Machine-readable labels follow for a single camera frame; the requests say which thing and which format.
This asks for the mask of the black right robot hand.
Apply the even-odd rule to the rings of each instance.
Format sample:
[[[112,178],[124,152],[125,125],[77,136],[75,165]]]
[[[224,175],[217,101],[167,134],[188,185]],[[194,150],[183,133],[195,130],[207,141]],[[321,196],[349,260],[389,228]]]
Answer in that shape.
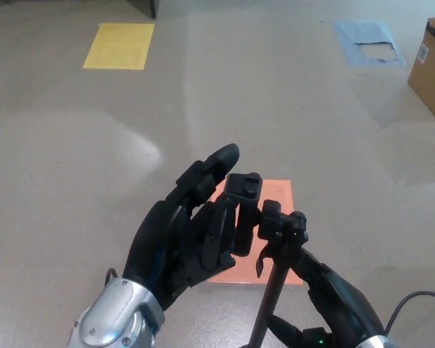
[[[268,328],[287,347],[382,347],[388,341],[365,295],[329,266],[301,249],[291,269],[309,286],[309,298],[331,330],[300,330],[271,315]]]

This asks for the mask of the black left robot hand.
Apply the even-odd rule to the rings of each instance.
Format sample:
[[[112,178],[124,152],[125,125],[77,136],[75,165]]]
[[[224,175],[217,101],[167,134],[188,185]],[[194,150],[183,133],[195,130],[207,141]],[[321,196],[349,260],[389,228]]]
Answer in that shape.
[[[232,243],[237,202],[210,197],[239,160],[228,144],[195,161],[156,202],[133,238],[123,278],[145,286],[163,310],[189,287],[235,266]]]

